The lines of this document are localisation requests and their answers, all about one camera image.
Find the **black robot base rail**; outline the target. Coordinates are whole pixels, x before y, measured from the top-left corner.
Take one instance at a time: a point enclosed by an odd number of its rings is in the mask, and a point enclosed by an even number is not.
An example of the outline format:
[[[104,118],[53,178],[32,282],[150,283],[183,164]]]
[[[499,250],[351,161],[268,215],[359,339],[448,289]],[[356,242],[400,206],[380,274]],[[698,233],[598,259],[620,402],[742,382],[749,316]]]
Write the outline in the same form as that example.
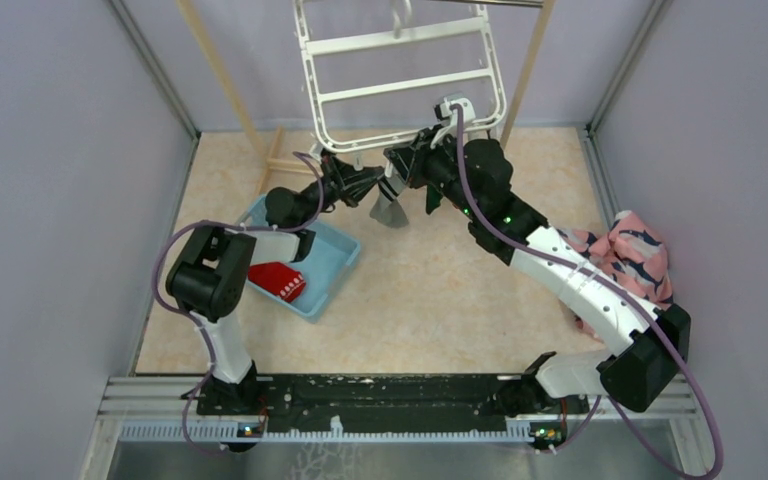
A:
[[[242,415],[261,433],[501,433],[520,415],[549,415],[555,437],[566,414],[584,414],[587,399],[552,399],[536,370],[518,374],[260,374],[239,385],[210,378],[184,398],[201,416]]]

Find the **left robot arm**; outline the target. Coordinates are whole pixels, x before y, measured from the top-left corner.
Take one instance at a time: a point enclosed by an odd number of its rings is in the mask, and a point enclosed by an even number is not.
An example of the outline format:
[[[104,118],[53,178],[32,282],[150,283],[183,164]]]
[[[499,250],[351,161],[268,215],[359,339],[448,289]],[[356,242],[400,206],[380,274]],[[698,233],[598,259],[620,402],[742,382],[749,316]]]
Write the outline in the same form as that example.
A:
[[[270,190],[251,208],[251,226],[201,221],[184,228],[189,238],[166,278],[172,311],[193,319],[206,340],[210,364],[203,396],[219,398],[237,414],[252,411],[260,399],[236,317],[250,271],[270,264],[298,268],[301,279],[292,286],[298,297],[283,303],[316,321],[360,253],[356,240],[318,217],[338,202],[357,206],[384,175],[381,167],[355,168],[330,153],[318,161],[299,158],[315,171],[308,187]]]

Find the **white clip hanger frame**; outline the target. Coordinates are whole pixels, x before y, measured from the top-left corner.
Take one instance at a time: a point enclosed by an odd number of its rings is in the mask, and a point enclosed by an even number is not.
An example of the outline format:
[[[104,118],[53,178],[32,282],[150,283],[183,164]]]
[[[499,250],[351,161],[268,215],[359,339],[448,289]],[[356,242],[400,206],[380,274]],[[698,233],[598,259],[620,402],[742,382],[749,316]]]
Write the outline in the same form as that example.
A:
[[[464,97],[468,132],[508,110],[488,9],[411,1],[296,1],[295,36],[315,141],[337,154],[412,140]]]

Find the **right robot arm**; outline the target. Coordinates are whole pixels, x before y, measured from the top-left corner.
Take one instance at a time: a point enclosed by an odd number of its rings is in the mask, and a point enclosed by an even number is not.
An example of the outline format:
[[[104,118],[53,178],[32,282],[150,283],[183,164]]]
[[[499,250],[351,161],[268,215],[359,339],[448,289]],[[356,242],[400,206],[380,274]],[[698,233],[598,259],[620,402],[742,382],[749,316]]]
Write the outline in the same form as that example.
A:
[[[424,129],[406,144],[384,151],[396,179],[426,191],[426,209],[448,201],[468,220],[476,243],[510,268],[540,282],[605,344],[602,351],[554,354],[537,363],[523,385],[536,412],[562,397],[605,395],[644,412],[679,373],[674,355],[687,357],[691,317],[678,305],[661,307],[619,282],[575,251],[545,216],[511,190],[513,166],[495,139],[463,147],[452,135],[432,146]]]

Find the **light blue plastic basket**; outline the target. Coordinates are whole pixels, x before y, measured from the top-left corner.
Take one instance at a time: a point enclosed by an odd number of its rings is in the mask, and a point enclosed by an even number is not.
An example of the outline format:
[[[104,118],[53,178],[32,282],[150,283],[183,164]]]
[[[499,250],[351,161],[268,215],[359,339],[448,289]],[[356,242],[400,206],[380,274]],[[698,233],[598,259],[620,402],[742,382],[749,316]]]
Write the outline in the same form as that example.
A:
[[[304,292],[291,303],[277,299],[248,279],[246,286],[287,308],[309,323],[316,323],[340,292],[349,274],[355,269],[362,247],[346,232],[326,223],[321,213],[308,229],[315,233],[306,258],[285,265],[300,271],[306,279]]]

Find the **red sock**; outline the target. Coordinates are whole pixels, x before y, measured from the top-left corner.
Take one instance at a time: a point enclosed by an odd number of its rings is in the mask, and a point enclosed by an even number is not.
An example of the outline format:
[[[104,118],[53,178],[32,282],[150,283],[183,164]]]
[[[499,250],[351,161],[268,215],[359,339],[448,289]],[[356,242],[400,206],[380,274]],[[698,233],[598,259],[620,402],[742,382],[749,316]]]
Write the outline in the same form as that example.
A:
[[[306,289],[303,274],[283,263],[271,262],[250,267],[247,279],[266,293],[286,303],[293,302]]]

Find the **grey striped sock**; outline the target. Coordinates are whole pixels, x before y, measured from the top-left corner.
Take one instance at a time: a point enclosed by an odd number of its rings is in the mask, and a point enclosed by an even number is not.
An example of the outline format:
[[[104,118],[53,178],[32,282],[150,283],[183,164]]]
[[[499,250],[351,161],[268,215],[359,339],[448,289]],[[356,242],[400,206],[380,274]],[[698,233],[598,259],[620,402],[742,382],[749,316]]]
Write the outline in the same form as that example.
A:
[[[397,175],[382,176],[378,183],[378,198],[370,210],[369,216],[381,225],[400,229],[409,225],[408,217],[398,201],[404,191],[405,184]]]

